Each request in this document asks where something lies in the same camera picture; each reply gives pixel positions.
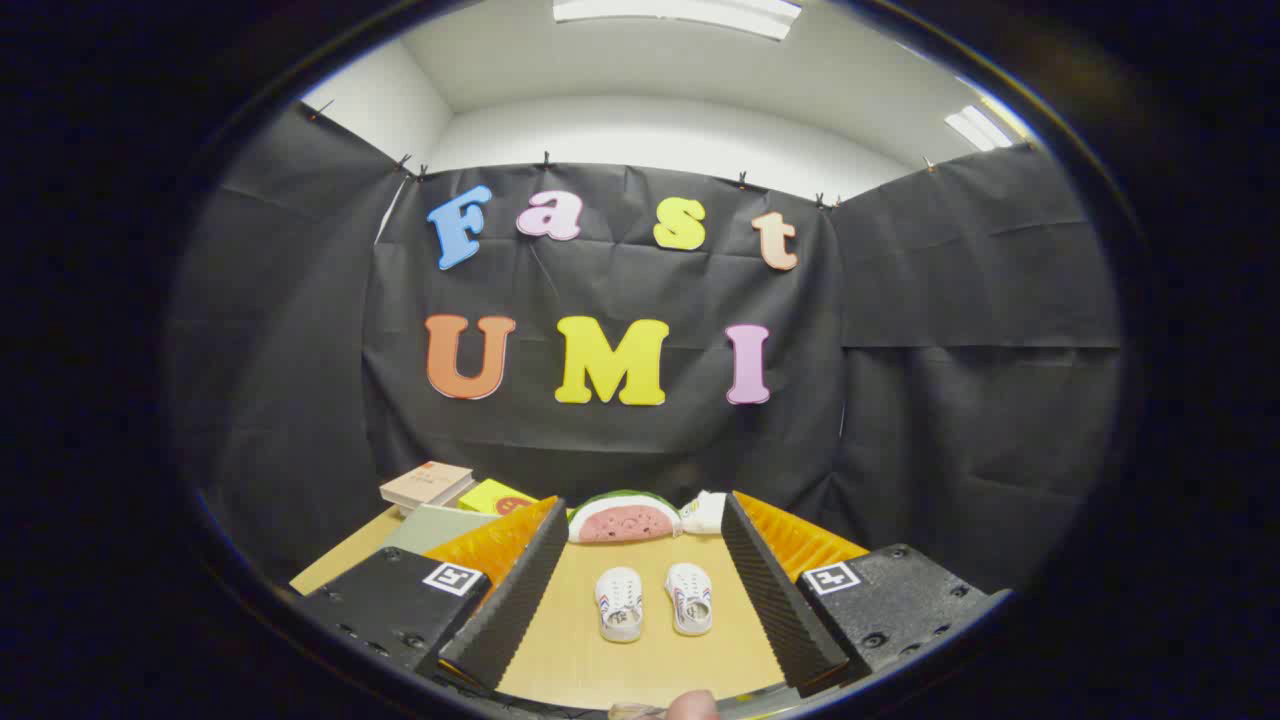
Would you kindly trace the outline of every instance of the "letter u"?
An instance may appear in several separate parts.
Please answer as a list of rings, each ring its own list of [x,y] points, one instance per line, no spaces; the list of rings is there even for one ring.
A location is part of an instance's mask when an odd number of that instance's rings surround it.
[[[507,363],[507,336],[516,322],[502,315],[480,318],[484,333],[484,364],[480,374],[465,378],[458,374],[458,336],[467,328],[461,315],[431,315],[426,319],[426,379],[445,397],[480,400],[493,395],[502,384]]]

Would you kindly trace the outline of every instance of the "letter f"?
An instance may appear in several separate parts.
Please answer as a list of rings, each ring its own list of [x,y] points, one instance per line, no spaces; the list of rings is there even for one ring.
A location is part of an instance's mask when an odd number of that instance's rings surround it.
[[[435,234],[440,238],[439,265],[442,270],[448,270],[480,250],[480,243],[467,237],[467,231],[480,232],[484,229],[484,213],[476,205],[492,199],[493,192],[488,187],[477,184],[431,210],[426,217],[426,220],[435,225]]]

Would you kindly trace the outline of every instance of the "letter m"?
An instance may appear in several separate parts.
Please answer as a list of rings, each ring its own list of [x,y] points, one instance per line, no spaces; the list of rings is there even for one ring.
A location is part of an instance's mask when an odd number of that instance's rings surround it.
[[[662,341],[669,328],[660,320],[636,320],[622,336],[617,350],[595,318],[572,315],[562,318],[556,328],[564,336],[564,384],[556,391],[561,402],[591,401],[586,375],[591,377],[600,402],[613,398],[613,392],[626,375],[627,384],[618,393],[623,405],[662,405],[667,393],[658,387],[658,365]]]

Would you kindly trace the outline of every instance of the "yellow letter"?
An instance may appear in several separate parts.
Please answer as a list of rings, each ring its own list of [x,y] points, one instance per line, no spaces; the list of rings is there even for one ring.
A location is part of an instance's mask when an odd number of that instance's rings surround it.
[[[707,219],[707,210],[696,200],[668,197],[658,204],[658,222],[653,238],[663,247],[696,250],[707,240],[707,228],[698,220]]]
[[[662,320],[636,320],[622,336],[618,348],[609,347],[595,318],[571,315],[556,325],[564,336],[564,384],[556,391],[561,402],[591,401],[586,374],[591,375],[600,402],[613,398],[622,375],[627,386],[618,393],[623,405],[662,405],[667,393],[658,387],[662,341],[669,328]]]

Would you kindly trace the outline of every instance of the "white plush toy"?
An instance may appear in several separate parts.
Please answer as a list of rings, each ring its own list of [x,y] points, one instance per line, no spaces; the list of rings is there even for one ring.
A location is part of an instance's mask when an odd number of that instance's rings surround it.
[[[689,505],[680,509],[680,525],[686,533],[718,536],[721,515],[724,514],[723,492],[698,493]]]

